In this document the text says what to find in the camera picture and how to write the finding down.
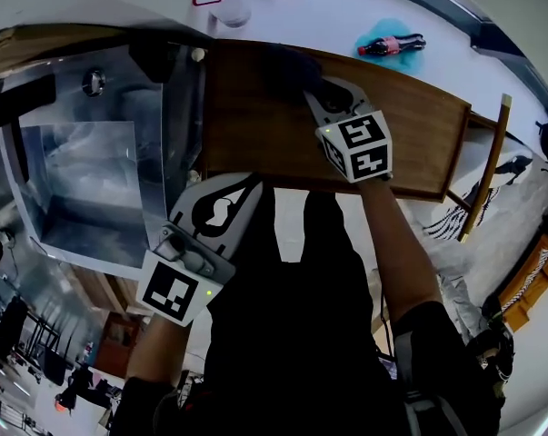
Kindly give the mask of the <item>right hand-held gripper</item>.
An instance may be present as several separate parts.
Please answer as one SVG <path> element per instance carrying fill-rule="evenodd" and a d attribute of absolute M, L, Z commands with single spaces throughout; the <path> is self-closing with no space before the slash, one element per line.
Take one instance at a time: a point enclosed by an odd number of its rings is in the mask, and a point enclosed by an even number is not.
<path fill-rule="evenodd" d="M 315 136 L 326 159 L 348 183 L 393 177 L 393 140 L 382 111 L 364 90 L 324 76 L 304 97 L 316 122 Z"/>

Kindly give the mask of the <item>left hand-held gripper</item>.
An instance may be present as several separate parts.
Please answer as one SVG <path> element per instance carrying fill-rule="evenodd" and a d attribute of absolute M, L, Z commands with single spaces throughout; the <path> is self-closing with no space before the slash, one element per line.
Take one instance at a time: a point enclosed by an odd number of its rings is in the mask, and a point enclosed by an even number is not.
<path fill-rule="evenodd" d="M 231 259 L 263 192 L 256 173 L 225 173 L 187 187 L 144 256 L 136 300 L 189 325 L 234 277 Z"/>

